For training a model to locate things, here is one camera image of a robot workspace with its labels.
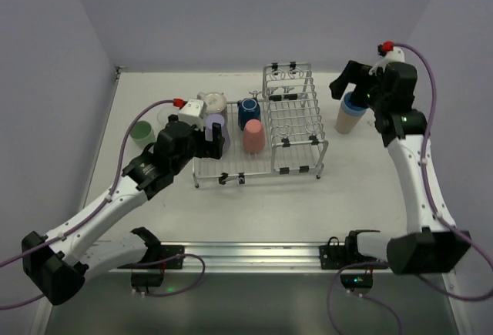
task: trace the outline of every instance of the dish rack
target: dish rack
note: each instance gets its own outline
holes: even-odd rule
[[[260,105],[266,134],[262,152],[243,148],[243,132],[238,126],[237,101],[227,104],[227,127],[231,145],[223,157],[193,160],[193,181],[217,180],[220,185],[237,180],[240,185],[253,177],[315,174],[324,171],[329,146],[318,106],[310,63],[272,63],[263,69],[260,92],[250,94]]]

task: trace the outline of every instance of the gray floor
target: gray floor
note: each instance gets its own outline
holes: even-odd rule
[[[332,278],[331,274],[214,273],[188,293],[142,299],[131,295],[128,273],[108,273],[56,307],[47,334],[335,334],[325,306]],[[183,287],[193,277],[170,274],[165,280],[159,290]],[[448,300],[412,276],[376,276],[371,294],[401,315],[406,334],[458,334]],[[397,333],[396,322],[385,309],[348,296],[342,286],[331,303],[346,334]]]

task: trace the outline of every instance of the green cup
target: green cup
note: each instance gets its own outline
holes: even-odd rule
[[[142,149],[151,142],[156,142],[153,127],[146,121],[138,121],[130,130],[130,137]]]

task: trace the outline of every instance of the cable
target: cable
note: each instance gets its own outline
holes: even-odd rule
[[[359,267],[368,267],[368,265],[371,265],[371,266],[379,266],[379,267],[382,267],[382,268],[388,268],[388,263],[385,263],[385,262],[363,262],[363,263],[353,263],[353,264],[349,264],[345,267],[342,267],[341,269],[339,269],[336,273],[336,276],[334,277],[334,279],[332,280],[332,283],[330,284],[329,286],[329,289],[327,291],[327,298],[326,298],[326,305],[327,305],[327,315],[329,316],[329,320],[330,320],[330,323],[332,324],[332,327],[336,330],[336,332],[339,334],[339,335],[343,335],[343,332],[342,330],[339,328],[339,326],[336,324],[335,322],[335,319],[334,319],[334,316],[332,314],[332,312],[330,311],[330,297],[332,296],[332,293],[334,291],[334,287],[336,286],[336,283],[339,282],[339,277],[340,275],[342,274],[343,271],[345,270],[349,270],[351,268],[359,268]],[[379,304],[380,306],[384,307],[384,308],[387,308],[387,310],[389,310],[389,312],[391,312],[395,319],[397,320],[397,333],[399,335],[402,335],[404,332],[403,332],[403,326],[402,326],[402,319],[401,317],[398,315],[398,313],[392,308],[390,307],[388,304],[382,302],[381,300],[377,299],[377,298],[373,298],[372,296],[368,296],[368,295],[363,295],[361,294],[356,294],[356,293],[352,293],[350,292],[352,295],[354,296],[358,296],[362,299],[366,299],[366,300],[369,300],[371,302],[374,302],[376,304]]]
[[[148,106],[147,108],[145,108],[143,111],[141,111],[141,113],[139,113],[137,115],[136,118],[134,118],[134,120],[130,123],[129,125],[129,128],[126,130],[125,132],[125,135],[123,136],[123,141],[122,141],[122,145],[120,146],[120,152],[119,152],[119,155],[118,155],[118,162],[117,162],[117,166],[116,166],[116,174],[115,174],[115,177],[113,179],[113,184],[111,186],[111,188],[109,189],[109,192],[108,192],[108,195],[112,196],[115,191],[116,191],[116,188],[118,187],[118,181],[119,181],[119,177],[120,177],[120,172],[121,172],[121,169],[122,169],[122,164],[123,164],[123,155],[124,155],[124,152],[125,152],[125,145],[126,145],[126,141],[128,140],[129,138],[129,135],[130,135],[130,131],[132,130],[133,126],[137,123],[137,121],[139,119],[141,119],[149,110],[157,107],[157,106],[160,106],[162,104],[173,104],[175,102],[175,100],[159,100],[158,102],[155,102],[153,104],[151,104],[150,106]],[[75,226],[73,226],[71,229],[68,229],[66,232],[65,232],[65,237],[69,236],[69,235],[72,235],[75,231],[77,231],[78,229],[80,229],[82,226],[84,226],[85,224],[87,224],[87,222],[89,222],[91,219],[93,219],[99,212],[102,211],[102,209],[105,207],[105,205],[108,203],[108,200],[107,199],[104,199],[95,209],[94,211],[89,214],[85,219],[83,219],[81,222],[77,223]],[[32,254],[34,252],[37,252],[38,250],[44,248],[45,246],[48,246],[48,245],[51,245],[53,243],[56,243],[57,241],[59,241],[61,238],[59,237],[55,237],[53,239],[50,239],[50,240],[47,240],[45,241],[44,243],[42,244],[39,244],[38,246],[35,246],[34,248],[31,248],[29,250],[26,250],[25,252],[22,252],[16,256],[13,256],[12,258],[9,258],[3,262],[0,262],[0,268],[2,267],[5,267],[11,263],[14,263],[15,261],[17,260],[20,260],[22,257],[24,256],[27,256],[29,254]],[[0,306],[0,311],[1,310],[11,310],[11,309],[14,309],[14,308],[19,308],[19,307],[23,307],[23,306],[26,306],[32,302],[35,302],[36,300],[39,300],[41,298],[43,298],[44,296],[43,295],[39,295],[39,296],[35,296],[34,298],[31,298],[29,300],[25,300],[21,303],[17,303],[17,304],[10,304],[8,306]]]
[[[185,258],[187,256],[191,256],[192,258],[195,258],[196,260],[199,260],[202,263],[202,272],[200,272],[199,277],[197,280],[195,280],[192,284],[189,286],[173,291],[172,293],[162,293],[162,294],[156,294],[156,293],[144,293],[146,296],[152,296],[154,298],[163,298],[165,296],[173,296],[173,295],[178,295],[181,293],[185,293],[188,290],[193,289],[195,286],[199,284],[199,282],[202,280],[204,273],[206,272],[206,263],[203,261],[202,257],[196,256],[195,254],[190,254],[190,253],[185,253],[185,254],[177,254],[175,256],[171,256],[170,258],[166,258],[164,260],[157,260],[156,262],[150,262],[150,263],[135,263],[132,265],[132,268],[143,268],[143,267],[149,267],[149,266],[155,266],[157,264],[163,264],[166,262],[169,262],[171,260],[178,260],[180,258]]]
[[[415,48],[408,44],[403,44],[403,43],[395,43],[395,46],[405,48],[408,50],[411,50],[414,54],[418,56],[418,58],[423,62],[424,67],[426,68],[428,72],[428,76],[430,77],[430,83],[431,83],[431,108],[430,108],[430,115],[428,116],[428,125],[426,126],[426,130],[424,131],[424,138],[423,138],[423,143],[421,144],[421,156],[424,156],[426,154],[426,145],[428,144],[428,140],[430,139],[430,133],[431,133],[431,126],[433,125],[433,120],[434,120],[434,113],[437,107],[437,85],[434,80],[434,74],[433,71],[431,70],[430,64],[428,63],[427,59]],[[441,223],[442,226],[446,227],[450,231],[452,231],[455,235],[460,237],[462,240],[464,240],[466,243],[468,243],[470,246],[473,247],[474,250],[476,250],[483,258],[485,258],[486,262],[488,265],[491,267],[491,270],[493,270],[493,259],[486,253],[485,250],[483,250],[477,243],[475,243],[472,239],[470,239],[468,236],[464,235],[462,231],[460,231],[457,227],[452,226],[450,223],[448,223],[443,217],[438,215],[438,208],[436,203],[434,202],[433,195],[431,194],[431,187],[430,187],[430,182],[428,179],[428,171],[426,168],[426,162],[421,162],[421,174],[423,176],[423,184],[424,184],[424,191],[426,192],[426,196],[428,198],[428,202],[430,203],[431,211],[437,218],[438,222]],[[439,286],[436,286],[433,284],[430,280],[418,276],[418,278],[425,282],[428,286],[432,287],[433,289],[437,290],[440,293],[443,293],[446,296],[449,296],[450,298],[454,298],[457,300],[462,300],[465,302],[480,302],[482,300],[487,300],[493,297],[493,288],[490,289],[489,292],[479,295],[479,296],[462,296],[462,295],[457,295],[455,293],[450,293],[445,289],[442,289]]]

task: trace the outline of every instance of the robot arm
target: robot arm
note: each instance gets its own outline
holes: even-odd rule
[[[416,68],[404,62],[404,53],[391,42],[380,45],[378,51],[383,56],[379,63],[372,67],[349,61],[329,87],[332,97],[340,99],[347,85],[355,84],[350,101],[374,111],[375,128],[401,183],[407,235],[396,238],[377,231],[353,231],[346,245],[352,250],[351,256],[386,261],[396,274],[446,273],[467,252],[469,244],[439,223],[428,202],[422,163],[426,165],[438,216],[455,226],[441,195],[429,141],[425,154],[421,154],[427,121],[423,113],[412,109],[418,79]]]
[[[174,176],[193,157],[221,158],[224,144],[221,128],[219,124],[213,124],[212,141],[206,141],[203,131],[205,109],[203,101],[189,100],[177,116],[169,117],[169,123],[156,142],[149,144],[122,170],[112,195],[105,191],[44,236],[32,232],[22,240],[22,251],[56,240],[22,260],[25,273],[52,304],[64,303],[86,280],[108,270],[159,259],[159,240],[142,227],[118,241],[95,242],[126,214],[173,183]],[[74,233],[67,233],[81,223]]]

